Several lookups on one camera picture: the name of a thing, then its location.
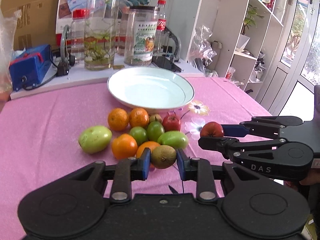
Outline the brown kiwi fruit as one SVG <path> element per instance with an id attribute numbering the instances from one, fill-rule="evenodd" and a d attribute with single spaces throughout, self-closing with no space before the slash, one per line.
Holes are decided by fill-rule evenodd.
<path id="1" fill-rule="evenodd" d="M 176 162 L 176 150 L 167 145 L 161 145 L 155 148 L 151 153 L 151 163 L 157 169 L 166 169 Z"/>

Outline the green tomato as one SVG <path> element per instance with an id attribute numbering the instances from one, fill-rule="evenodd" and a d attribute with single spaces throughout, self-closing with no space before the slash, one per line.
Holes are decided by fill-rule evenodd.
<path id="1" fill-rule="evenodd" d="M 135 139 L 138 146 L 148 141 L 148 134 L 146 129 L 139 126 L 131 128 L 129 135 L 131 135 Z"/>
<path id="2" fill-rule="evenodd" d="M 148 139 L 157 142 L 158 138 L 165 133 L 163 125 L 158 121 L 151 122 L 147 127 Z"/>

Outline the oblong green fruit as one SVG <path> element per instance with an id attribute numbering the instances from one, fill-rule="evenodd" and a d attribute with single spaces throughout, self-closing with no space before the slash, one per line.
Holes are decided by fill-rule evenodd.
<path id="1" fill-rule="evenodd" d="M 185 149 L 189 144 L 188 137 L 180 131 L 168 131 L 163 133 L 157 142 L 160 145 L 171 146 L 174 149 Z"/>

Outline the red apple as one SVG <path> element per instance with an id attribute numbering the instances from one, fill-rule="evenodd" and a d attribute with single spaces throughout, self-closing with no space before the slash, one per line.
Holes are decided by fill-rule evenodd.
<path id="1" fill-rule="evenodd" d="M 224 137 L 223 127 L 217 122 L 208 122 L 202 127 L 200 137 Z"/>
<path id="2" fill-rule="evenodd" d="M 181 121 L 176 114 L 169 114 L 163 118 L 162 126 L 166 132 L 168 131 L 180 131 Z"/>

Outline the large light green fruit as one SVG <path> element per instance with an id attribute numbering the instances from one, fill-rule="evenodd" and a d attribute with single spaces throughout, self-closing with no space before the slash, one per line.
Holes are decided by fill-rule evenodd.
<path id="1" fill-rule="evenodd" d="M 78 143 L 85 153 L 95 154 L 107 148 L 111 139 L 111 130 L 98 125 L 84 130 L 78 138 Z"/>

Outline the small brown kiwi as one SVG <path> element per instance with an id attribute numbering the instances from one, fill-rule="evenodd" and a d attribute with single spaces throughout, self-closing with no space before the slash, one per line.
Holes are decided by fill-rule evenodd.
<path id="1" fill-rule="evenodd" d="M 162 123 L 162 117 L 155 113 L 155 114 L 152 114 L 149 116 L 149 123 L 152 123 L 152 122 L 159 122 L 159 123 Z"/>

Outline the white ceramic plate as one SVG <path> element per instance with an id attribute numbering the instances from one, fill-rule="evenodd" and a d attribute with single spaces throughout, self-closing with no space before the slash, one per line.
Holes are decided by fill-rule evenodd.
<path id="1" fill-rule="evenodd" d="M 127 107 L 167 112 L 188 105 L 195 89 L 184 77 L 157 67 L 130 67 L 112 74 L 107 81 L 111 95 Z"/>

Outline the crumpled plastic wrap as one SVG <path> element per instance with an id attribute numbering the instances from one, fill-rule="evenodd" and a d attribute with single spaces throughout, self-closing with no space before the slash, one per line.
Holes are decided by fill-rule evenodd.
<path id="1" fill-rule="evenodd" d="M 189 51 L 188 62 L 202 73 L 217 55 L 208 41 L 211 36 L 212 32 L 206 26 L 196 27 Z"/>

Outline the white shelf unit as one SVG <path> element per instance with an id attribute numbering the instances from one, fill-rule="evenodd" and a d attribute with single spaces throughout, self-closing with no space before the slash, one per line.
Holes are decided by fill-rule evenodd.
<path id="1" fill-rule="evenodd" d="M 249 4 L 265 17 L 241 35 Z M 211 68 L 226 77 L 233 67 L 240 88 L 257 99 L 281 36 L 280 20 L 260 0 L 173 0 L 168 26 L 181 40 L 181 59 L 188 59 L 195 29 L 202 25 L 212 32 L 209 42 L 222 44 Z"/>

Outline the white raised board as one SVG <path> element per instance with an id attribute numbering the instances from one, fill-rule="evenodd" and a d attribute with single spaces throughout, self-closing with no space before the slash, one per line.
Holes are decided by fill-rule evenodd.
<path id="1" fill-rule="evenodd" d="M 123 65 L 124 68 L 130 68 L 131 66 L 124 63 L 124 57 L 116 55 L 114 58 L 114 63 L 116 66 Z M 182 77 L 202 77 L 204 76 L 199 70 L 193 67 L 191 64 L 188 64 L 184 60 L 180 60 L 178 63 L 175 63 L 181 69 L 181 72 L 178 75 Z M 55 68 L 52 66 L 47 74 L 45 75 L 44 81 L 48 80 L 55 74 Z M 13 91 L 10 94 L 10 99 L 15 100 L 18 98 L 23 98 L 26 96 L 31 96 L 39 93 L 45 93 L 52 90 L 70 88 L 81 85 L 89 85 L 95 83 L 103 83 L 108 80 L 108 78 L 118 69 L 108 68 L 105 70 L 87 70 L 84 68 L 84 63 L 80 62 L 71 68 L 68 75 L 55 77 L 52 81 L 47 84 L 33 89 L 33 90 L 24 90 L 20 89 L 19 91 Z"/>

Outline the clear bottle red lid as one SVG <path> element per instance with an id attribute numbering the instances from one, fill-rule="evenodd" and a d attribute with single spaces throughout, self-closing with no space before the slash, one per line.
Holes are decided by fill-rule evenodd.
<path id="1" fill-rule="evenodd" d="M 86 23 L 86 9 L 75 9 L 72 14 L 71 22 L 71 55 L 76 62 L 84 59 L 84 30 Z"/>

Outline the blue plastic tool box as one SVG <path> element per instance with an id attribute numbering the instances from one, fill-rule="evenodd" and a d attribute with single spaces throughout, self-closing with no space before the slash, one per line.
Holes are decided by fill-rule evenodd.
<path id="1" fill-rule="evenodd" d="M 26 49 L 12 60 L 9 73 L 14 91 L 41 87 L 45 75 L 52 66 L 52 50 L 49 44 Z"/>

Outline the glass vase with plant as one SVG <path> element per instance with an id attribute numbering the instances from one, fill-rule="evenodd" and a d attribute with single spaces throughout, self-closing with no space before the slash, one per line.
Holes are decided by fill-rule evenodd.
<path id="1" fill-rule="evenodd" d="M 87 0 L 84 64 L 87 70 L 112 68 L 120 0 Z"/>

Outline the clear plastic bag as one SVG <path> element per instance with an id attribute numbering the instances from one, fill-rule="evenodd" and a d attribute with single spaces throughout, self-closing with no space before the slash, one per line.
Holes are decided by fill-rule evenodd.
<path id="1" fill-rule="evenodd" d="M 0 26 L 0 68 L 1 68 L 1 93 L 12 91 L 12 81 L 9 66 L 14 51 L 14 36 L 17 21 L 22 16 L 21 10 L 16 10 L 11 17 L 4 17 L 1 12 Z"/>

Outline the cardboard box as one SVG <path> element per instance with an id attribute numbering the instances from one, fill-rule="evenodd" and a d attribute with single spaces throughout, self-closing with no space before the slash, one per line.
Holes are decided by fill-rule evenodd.
<path id="1" fill-rule="evenodd" d="M 49 44 L 56 47 L 56 14 L 58 0 L 2 0 L 1 10 L 4 17 L 12 16 L 20 10 L 22 15 L 17 21 L 14 49 L 36 47 Z"/>

